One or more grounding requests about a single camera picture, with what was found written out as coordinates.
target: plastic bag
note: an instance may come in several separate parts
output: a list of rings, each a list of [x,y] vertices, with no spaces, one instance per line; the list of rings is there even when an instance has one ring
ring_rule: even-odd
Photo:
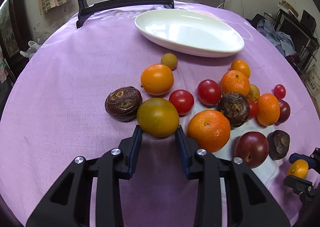
[[[30,60],[33,57],[33,55],[37,52],[37,50],[40,49],[41,45],[32,40],[28,42],[28,45],[30,48],[28,48],[26,52],[20,51],[20,54],[24,57],[28,57]]]

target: white oval dish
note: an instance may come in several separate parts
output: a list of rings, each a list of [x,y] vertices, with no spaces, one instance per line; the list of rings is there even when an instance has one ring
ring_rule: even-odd
[[[244,48],[240,34],[204,14],[158,9],[139,14],[134,24],[148,40],[171,50],[200,57],[228,57]]]

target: cherry tomato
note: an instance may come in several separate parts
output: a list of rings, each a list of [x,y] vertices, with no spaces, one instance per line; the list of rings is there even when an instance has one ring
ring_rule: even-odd
[[[195,100],[190,92],[178,89],[171,93],[169,102],[177,109],[179,115],[185,115],[191,111]]]
[[[215,105],[221,99],[221,90],[219,85],[210,79],[203,80],[199,83],[197,94],[200,102],[204,105]]]
[[[276,85],[273,89],[273,94],[278,99],[283,99],[285,97],[285,88],[283,85]]]
[[[248,120],[251,120],[252,118],[256,117],[256,115],[258,113],[258,106],[251,99],[247,99],[247,100],[250,105],[250,112],[249,112]]]

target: tangerine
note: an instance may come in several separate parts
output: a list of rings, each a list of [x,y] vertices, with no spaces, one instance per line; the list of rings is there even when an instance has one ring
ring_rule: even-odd
[[[220,150],[230,138],[230,122],[220,112],[204,110],[197,113],[188,124],[188,137],[209,152]]]
[[[244,73],[237,70],[230,70],[223,75],[220,88],[223,94],[236,92],[247,96],[250,91],[250,83]]]
[[[263,94],[257,100],[258,122],[264,126],[275,124],[280,117],[280,106],[278,99],[273,94]]]
[[[308,162],[305,160],[296,160],[288,169],[287,175],[294,175],[296,177],[304,179],[309,170]]]
[[[147,67],[140,77],[141,85],[150,95],[163,95],[172,88],[174,83],[171,69],[162,64]]]
[[[179,126],[179,115],[169,101],[150,98],[138,108],[137,121],[140,128],[154,137],[174,134]]]
[[[249,68],[248,64],[241,59],[236,59],[232,62],[231,70],[240,71],[240,72],[244,73],[247,78],[250,77],[250,68]]]

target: table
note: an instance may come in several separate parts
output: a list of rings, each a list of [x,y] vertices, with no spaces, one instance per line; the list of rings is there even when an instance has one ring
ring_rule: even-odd
[[[76,156],[99,157],[132,135],[136,121],[112,119],[104,101],[119,87],[140,88],[141,72],[159,63],[169,51],[148,41],[134,27],[138,14],[157,8],[162,7],[103,11],[79,29],[74,15],[43,44],[17,79],[0,123],[0,193],[22,224]],[[289,154],[311,154],[318,145],[320,122],[303,83],[277,49],[235,13],[179,2],[176,8],[214,14],[241,34],[245,47],[226,58],[176,53],[179,63],[173,71],[175,83],[170,93],[183,88],[196,96],[201,80],[219,82],[234,59],[244,59],[251,68],[250,82],[261,93],[271,92],[278,83],[286,87],[285,100],[292,114],[275,128],[290,134]],[[143,90],[141,93],[144,100],[149,98]],[[184,129],[191,116],[180,119]],[[265,184],[294,223],[301,204],[282,184],[287,160],[288,156],[279,161],[279,173]],[[307,179],[318,185],[320,177],[310,171]],[[193,224],[197,181],[185,179],[173,136],[156,139],[144,135],[137,171],[132,180],[120,182],[120,192],[126,227]],[[94,199],[93,195],[91,226]]]

